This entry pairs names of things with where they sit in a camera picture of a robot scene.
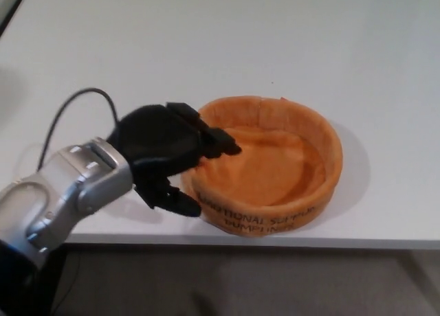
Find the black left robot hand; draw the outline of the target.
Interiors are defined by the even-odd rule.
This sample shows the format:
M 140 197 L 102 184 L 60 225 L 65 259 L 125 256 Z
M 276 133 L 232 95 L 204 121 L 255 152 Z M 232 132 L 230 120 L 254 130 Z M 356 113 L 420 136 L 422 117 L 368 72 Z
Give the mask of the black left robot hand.
M 199 165 L 202 158 L 237 155 L 241 148 L 221 128 L 207 125 L 186 103 L 142 106 L 125 115 L 107 138 L 129 163 L 134 190 L 150 207 L 187 217 L 201 214 L 200 204 L 169 177 Z

